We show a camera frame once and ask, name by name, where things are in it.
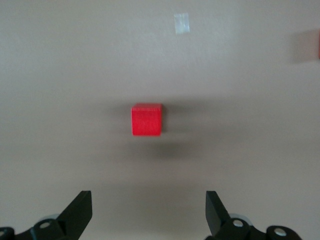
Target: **red block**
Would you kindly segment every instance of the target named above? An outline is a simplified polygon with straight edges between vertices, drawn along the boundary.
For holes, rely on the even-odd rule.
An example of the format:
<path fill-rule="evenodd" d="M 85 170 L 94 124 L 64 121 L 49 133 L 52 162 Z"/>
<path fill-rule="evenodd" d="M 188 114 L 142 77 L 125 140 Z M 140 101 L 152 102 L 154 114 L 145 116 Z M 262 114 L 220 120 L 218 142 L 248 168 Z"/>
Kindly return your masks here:
<path fill-rule="evenodd" d="M 134 136 L 160 136 L 162 104 L 137 103 L 131 108 L 132 134 Z"/>

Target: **cube front face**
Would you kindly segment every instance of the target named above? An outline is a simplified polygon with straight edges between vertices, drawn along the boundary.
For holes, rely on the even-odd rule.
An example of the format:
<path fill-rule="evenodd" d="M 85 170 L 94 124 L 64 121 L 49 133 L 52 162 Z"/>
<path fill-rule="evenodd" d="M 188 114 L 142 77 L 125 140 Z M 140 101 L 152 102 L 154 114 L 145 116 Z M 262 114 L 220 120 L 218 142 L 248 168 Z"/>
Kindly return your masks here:
<path fill-rule="evenodd" d="M 162 105 L 160 103 L 137 103 L 131 109 L 131 118 L 134 136 L 161 135 Z"/>

